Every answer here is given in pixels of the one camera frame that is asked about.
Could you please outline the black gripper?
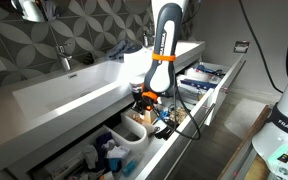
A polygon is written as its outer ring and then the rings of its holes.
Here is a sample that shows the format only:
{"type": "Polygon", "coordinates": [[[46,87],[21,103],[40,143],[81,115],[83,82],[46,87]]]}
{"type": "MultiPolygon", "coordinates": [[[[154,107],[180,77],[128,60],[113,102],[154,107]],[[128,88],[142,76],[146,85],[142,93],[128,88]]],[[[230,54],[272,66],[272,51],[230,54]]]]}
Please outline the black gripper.
{"type": "Polygon", "coordinates": [[[140,114],[143,113],[146,108],[146,103],[143,101],[142,93],[143,93],[144,85],[140,84],[130,84],[130,89],[132,90],[132,96],[134,98],[134,104],[132,109],[140,114]]]}

